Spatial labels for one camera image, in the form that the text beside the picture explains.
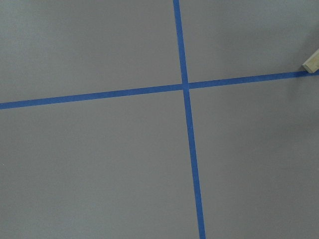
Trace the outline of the wooden dish rack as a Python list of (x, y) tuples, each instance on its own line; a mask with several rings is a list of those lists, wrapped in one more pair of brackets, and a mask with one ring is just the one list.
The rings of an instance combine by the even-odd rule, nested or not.
[(319, 49), (317, 49), (303, 64), (308, 73), (315, 73), (319, 69)]

